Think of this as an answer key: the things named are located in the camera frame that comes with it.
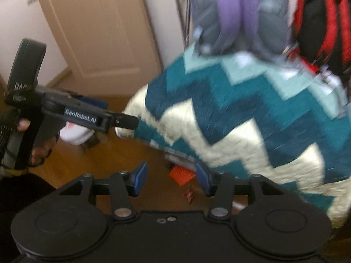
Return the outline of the person's left hand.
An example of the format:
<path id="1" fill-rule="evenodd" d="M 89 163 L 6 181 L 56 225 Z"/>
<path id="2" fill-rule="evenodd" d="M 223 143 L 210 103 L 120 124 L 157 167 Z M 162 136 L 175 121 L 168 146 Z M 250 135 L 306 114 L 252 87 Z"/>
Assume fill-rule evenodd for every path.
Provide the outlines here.
<path id="1" fill-rule="evenodd" d="M 62 122 L 51 116 L 32 120 L 25 132 L 16 133 L 13 153 L 15 155 L 14 168 L 23 170 L 40 165 L 49 154 L 46 142 L 57 140 L 57 133 Z"/>

